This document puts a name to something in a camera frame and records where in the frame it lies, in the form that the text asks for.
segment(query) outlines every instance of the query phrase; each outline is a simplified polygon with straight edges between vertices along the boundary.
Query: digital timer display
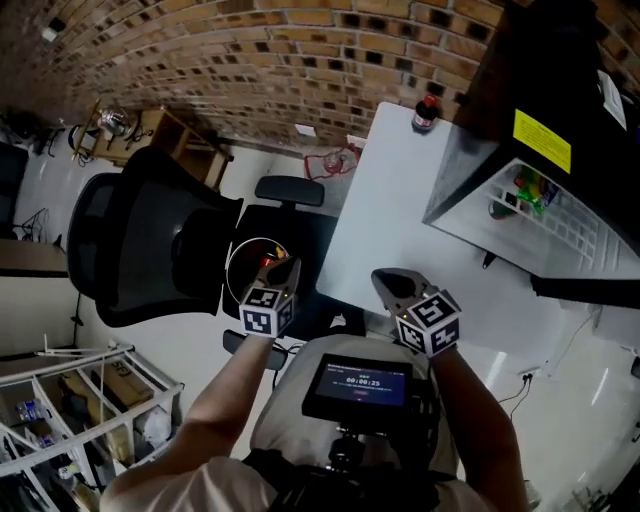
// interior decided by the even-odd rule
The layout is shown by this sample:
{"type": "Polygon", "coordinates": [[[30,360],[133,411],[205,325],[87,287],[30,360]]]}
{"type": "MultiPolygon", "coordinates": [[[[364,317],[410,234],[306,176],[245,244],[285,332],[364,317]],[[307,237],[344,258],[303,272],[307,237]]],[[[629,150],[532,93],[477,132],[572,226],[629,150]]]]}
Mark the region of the digital timer display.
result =
{"type": "Polygon", "coordinates": [[[375,405],[403,406],[405,374],[327,364],[316,394],[375,405]]]}

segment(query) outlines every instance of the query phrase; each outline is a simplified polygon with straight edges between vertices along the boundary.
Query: green object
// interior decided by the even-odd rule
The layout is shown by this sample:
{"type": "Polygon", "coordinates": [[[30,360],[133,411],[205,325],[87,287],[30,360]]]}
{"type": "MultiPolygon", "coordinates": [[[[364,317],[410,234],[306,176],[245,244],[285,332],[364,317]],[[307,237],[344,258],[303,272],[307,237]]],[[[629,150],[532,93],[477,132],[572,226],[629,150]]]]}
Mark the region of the green object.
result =
{"type": "Polygon", "coordinates": [[[524,165],[513,182],[520,189],[518,198],[529,203],[538,214],[544,212],[558,193],[557,185],[524,165]]]}

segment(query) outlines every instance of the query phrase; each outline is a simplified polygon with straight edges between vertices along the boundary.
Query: white desk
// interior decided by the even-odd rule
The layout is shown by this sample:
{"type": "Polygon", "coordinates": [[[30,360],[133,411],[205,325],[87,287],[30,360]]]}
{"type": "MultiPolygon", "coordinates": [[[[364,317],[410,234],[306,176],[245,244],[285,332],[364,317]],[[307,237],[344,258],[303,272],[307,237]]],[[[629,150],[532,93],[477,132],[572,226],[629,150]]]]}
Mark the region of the white desk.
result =
{"type": "Polygon", "coordinates": [[[451,123],[426,135],[411,129],[413,111],[382,103],[376,112],[317,289],[365,310],[388,315],[371,271],[402,267],[446,288],[462,308],[462,341],[543,365],[565,324],[555,299],[536,297],[529,274],[422,224],[451,123]]]}

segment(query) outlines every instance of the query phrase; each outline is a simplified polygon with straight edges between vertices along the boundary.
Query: yellow label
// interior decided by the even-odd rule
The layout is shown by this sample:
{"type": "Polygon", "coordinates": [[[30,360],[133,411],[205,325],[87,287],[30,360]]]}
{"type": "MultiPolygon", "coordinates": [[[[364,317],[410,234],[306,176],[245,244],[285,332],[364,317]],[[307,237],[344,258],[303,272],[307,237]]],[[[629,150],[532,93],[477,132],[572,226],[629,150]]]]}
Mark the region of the yellow label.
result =
{"type": "Polygon", "coordinates": [[[567,174],[571,173],[571,145],[521,110],[516,110],[513,138],[548,158],[567,174]]]}

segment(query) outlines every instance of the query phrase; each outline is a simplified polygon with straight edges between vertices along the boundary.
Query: red bottle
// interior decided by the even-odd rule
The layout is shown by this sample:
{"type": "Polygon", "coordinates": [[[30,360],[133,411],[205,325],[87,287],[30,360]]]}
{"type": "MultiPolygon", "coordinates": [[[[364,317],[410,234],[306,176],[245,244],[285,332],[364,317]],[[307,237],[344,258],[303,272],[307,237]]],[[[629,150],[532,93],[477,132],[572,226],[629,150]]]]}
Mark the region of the red bottle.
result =
{"type": "Polygon", "coordinates": [[[416,111],[411,120],[413,131],[424,135],[429,133],[436,124],[440,109],[437,106],[438,100],[433,94],[427,94],[423,101],[416,105],[416,111]]]}

